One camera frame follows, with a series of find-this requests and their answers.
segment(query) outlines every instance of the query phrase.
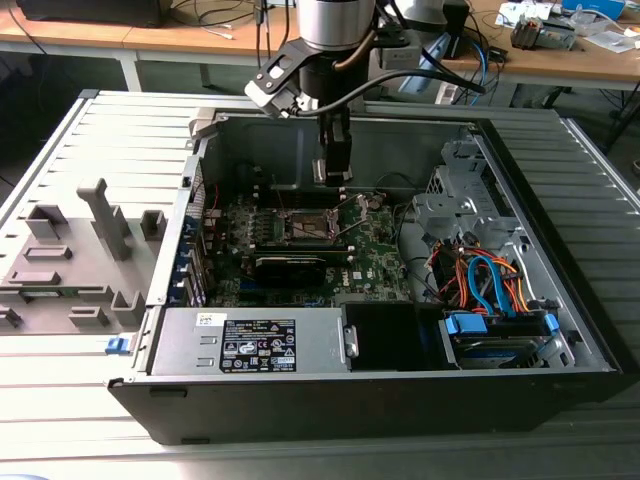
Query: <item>motherboard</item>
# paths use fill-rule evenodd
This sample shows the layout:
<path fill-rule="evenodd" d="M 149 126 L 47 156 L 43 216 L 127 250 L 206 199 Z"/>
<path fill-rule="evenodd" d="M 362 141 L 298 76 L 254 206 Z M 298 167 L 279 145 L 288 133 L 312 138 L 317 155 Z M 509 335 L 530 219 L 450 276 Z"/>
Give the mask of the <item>motherboard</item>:
<path fill-rule="evenodd" d="M 390 205 L 373 193 L 331 208 L 221 209 L 211 249 L 212 307 L 331 307 L 409 300 Z"/>

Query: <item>wooden table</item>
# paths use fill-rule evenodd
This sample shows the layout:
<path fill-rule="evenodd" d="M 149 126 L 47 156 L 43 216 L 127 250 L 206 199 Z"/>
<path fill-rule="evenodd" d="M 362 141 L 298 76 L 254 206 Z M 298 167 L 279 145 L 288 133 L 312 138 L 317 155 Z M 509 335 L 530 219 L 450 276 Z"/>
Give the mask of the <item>wooden table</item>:
<path fill-rule="evenodd" d="M 529 83 L 587 88 L 630 89 L 640 80 L 640 52 L 629 50 L 613 53 L 584 38 L 578 38 L 571 51 L 539 49 L 520 50 L 511 46 L 511 29 L 495 25 L 500 0 L 472 0 L 474 18 L 490 44 L 507 50 L 504 80 L 510 83 Z M 621 22 L 637 21 L 640 15 L 623 14 Z M 467 26 L 474 28 L 471 19 Z M 478 60 L 471 52 L 459 60 L 445 62 L 456 71 L 475 70 Z"/>
<path fill-rule="evenodd" d="M 640 56 L 632 50 L 622 54 L 611 53 L 584 39 L 577 41 L 570 52 L 560 50 L 523 51 L 511 47 L 508 28 L 494 25 L 500 0 L 473 0 L 474 15 L 480 30 L 491 39 L 491 44 L 509 52 L 501 83 L 528 83 L 538 85 L 572 86 L 586 88 L 632 89 L 640 79 Z M 225 8 L 237 5 L 227 0 L 199 0 L 198 9 Z M 192 6 L 176 12 L 178 18 L 194 21 Z M 228 21 L 251 6 L 243 4 L 232 12 L 223 12 L 207 18 L 208 21 Z M 76 55 L 115 58 L 119 60 L 129 90 L 141 91 L 136 62 L 144 60 L 188 62 L 201 65 L 256 65 L 255 25 L 252 17 L 232 22 L 233 30 L 214 29 L 231 33 L 233 40 L 211 34 L 202 28 L 181 25 L 173 20 L 160 29 L 131 28 L 125 26 L 92 25 L 63 22 L 31 22 L 19 8 L 13 9 L 16 19 L 31 36 L 54 55 Z M 284 9 L 270 12 L 272 50 L 277 50 L 284 35 Z M 261 53 L 266 55 L 265 29 L 262 29 Z M 299 36 L 295 11 L 291 12 L 289 38 Z M 39 53 L 27 36 L 15 25 L 6 7 L 0 7 L 0 51 Z M 445 62 L 458 72 L 475 70 L 478 61 L 469 53 L 461 59 Z"/>

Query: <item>blue drive bracket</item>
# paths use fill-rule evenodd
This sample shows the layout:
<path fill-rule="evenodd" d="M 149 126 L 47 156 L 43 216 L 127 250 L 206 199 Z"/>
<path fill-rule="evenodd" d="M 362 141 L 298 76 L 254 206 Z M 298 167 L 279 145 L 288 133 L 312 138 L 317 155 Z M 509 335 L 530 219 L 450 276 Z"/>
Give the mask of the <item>blue drive bracket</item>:
<path fill-rule="evenodd" d="M 104 349 L 107 355 L 129 355 L 129 339 L 121 337 L 110 338 L 107 342 L 107 348 Z"/>
<path fill-rule="evenodd" d="M 487 324 L 479 313 L 452 313 L 445 320 L 449 335 L 461 333 L 488 333 Z"/>
<path fill-rule="evenodd" d="M 546 322 L 547 327 L 549 327 L 549 330 L 551 330 L 552 334 L 560 330 L 560 324 L 558 323 L 558 319 L 553 313 L 547 313 L 544 316 L 544 321 Z"/>

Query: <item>green circuit board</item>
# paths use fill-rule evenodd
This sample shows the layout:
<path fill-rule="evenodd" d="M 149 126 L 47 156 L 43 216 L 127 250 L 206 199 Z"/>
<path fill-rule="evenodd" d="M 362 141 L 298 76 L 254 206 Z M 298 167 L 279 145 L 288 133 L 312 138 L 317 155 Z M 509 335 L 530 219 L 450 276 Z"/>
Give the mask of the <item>green circuit board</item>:
<path fill-rule="evenodd" d="M 409 300 L 409 286 L 401 276 L 402 261 L 393 240 L 390 206 L 368 209 L 366 222 L 340 236 L 341 243 L 355 247 L 350 252 L 352 258 L 348 265 L 329 266 L 321 286 L 301 289 L 264 288 L 257 285 L 244 267 L 251 261 L 252 239 L 249 229 L 252 219 L 261 211 L 239 202 L 229 205 L 224 212 L 227 245 L 224 247 L 223 244 L 221 248 L 218 243 L 211 255 L 216 289 L 211 296 L 210 306 L 331 307 L 345 301 Z M 345 205 L 339 210 L 338 224 L 341 230 L 361 220 L 361 215 L 362 209 L 358 203 Z M 277 216 L 274 218 L 267 229 L 272 236 L 281 238 L 282 222 Z"/>

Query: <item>warning label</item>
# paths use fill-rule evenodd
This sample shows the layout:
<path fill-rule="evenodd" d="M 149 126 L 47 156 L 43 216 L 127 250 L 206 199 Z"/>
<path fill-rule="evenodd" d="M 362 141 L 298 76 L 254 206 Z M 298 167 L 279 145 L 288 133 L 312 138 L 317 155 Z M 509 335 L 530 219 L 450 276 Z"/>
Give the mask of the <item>warning label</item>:
<path fill-rule="evenodd" d="M 295 372 L 295 320 L 226 320 L 220 370 L 224 373 Z"/>

